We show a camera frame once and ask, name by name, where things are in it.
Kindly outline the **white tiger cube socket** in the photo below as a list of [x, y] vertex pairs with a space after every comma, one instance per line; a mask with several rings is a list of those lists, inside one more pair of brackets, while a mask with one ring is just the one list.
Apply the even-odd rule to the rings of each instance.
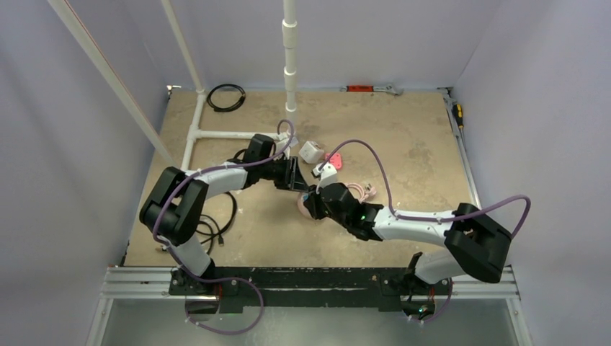
[[298, 152], [300, 158], [307, 164], [316, 164], [324, 153], [324, 149], [315, 141], [306, 141]]

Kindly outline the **pink round socket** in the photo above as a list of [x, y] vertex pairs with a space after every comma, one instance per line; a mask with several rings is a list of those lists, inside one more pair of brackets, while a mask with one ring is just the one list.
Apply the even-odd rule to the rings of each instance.
[[301, 193], [297, 200], [298, 210], [308, 219], [316, 219], [316, 204], [309, 193]]

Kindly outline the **pink triangular power strip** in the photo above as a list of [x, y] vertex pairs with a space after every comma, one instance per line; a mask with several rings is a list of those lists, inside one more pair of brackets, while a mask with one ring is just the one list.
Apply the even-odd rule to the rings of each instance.
[[336, 170], [340, 170], [342, 168], [342, 156], [339, 152], [333, 155], [331, 155], [330, 153], [326, 153], [325, 159], [328, 160], [330, 165], [332, 165]]

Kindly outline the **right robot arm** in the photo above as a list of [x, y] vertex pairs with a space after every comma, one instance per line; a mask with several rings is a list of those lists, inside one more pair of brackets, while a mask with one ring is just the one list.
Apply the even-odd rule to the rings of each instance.
[[469, 275], [485, 283], [501, 280], [511, 233], [476, 206], [436, 213], [392, 212], [381, 204], [361, 202], [343, 183], [312, 186], [303, 206], [315, 220], [330, 218], [363, 241], [408, 240], [441, 247], [412, 259], [406, 287], [422, 293], [442, 279]]

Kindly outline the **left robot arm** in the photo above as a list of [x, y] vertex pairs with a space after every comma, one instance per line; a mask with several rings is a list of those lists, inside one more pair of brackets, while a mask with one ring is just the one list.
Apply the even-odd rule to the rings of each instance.
[[187, 286], [198, 295], [215, 285], [215, 264], [198, 241], [196, 230], [204, 203], [225, 192], [243, 190], [259, 180], [269, 180], [278, 190], [307, 192], [308, 185], [294, 156], [277, 153], [271, 137], [256, 134], [242, 158], [201, 172], [168, 167], [143, 204], [139, 220], [166, 246], [184, 271]]

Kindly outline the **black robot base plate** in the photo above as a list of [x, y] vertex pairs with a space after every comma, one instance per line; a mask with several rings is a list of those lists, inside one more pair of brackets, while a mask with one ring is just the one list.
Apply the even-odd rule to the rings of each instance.
[[222, 314], [241, 313], [247, 306], [303, 308], [376, 308], [382, 312], [420, 309], [450, 292], [450, 281], [433, 286], [409, 283], [401, 267], [217, 267], [221, 281], [206, 283], [184, 270], [172, 270], [169, 295], [211, 298]]

